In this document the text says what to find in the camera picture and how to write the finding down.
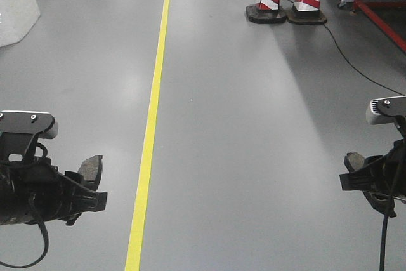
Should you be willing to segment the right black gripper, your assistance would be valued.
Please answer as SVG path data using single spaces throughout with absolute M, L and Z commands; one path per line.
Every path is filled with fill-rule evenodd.
M 359 190 L 373 209 L 396 217 L 395 199 L 405 201 L 405 140 L 397 140 L 385 155 L 365 157 L 364 167 L 339 175 L 344 191 Z

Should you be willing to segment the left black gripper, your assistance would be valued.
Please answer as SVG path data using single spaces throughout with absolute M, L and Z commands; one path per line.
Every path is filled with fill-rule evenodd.
M 66 177 L 83 186 L 70 197 Z M 108 193 L 94 191 L 95 182 L 95 173 L 63 175 L 49 161 L 30 168 L 1 161 L 1 225 L 37 223 L 32 207 L 44 221 L 65 219 L 66 225 L 73 225 L 84 212 L 104 211 Z

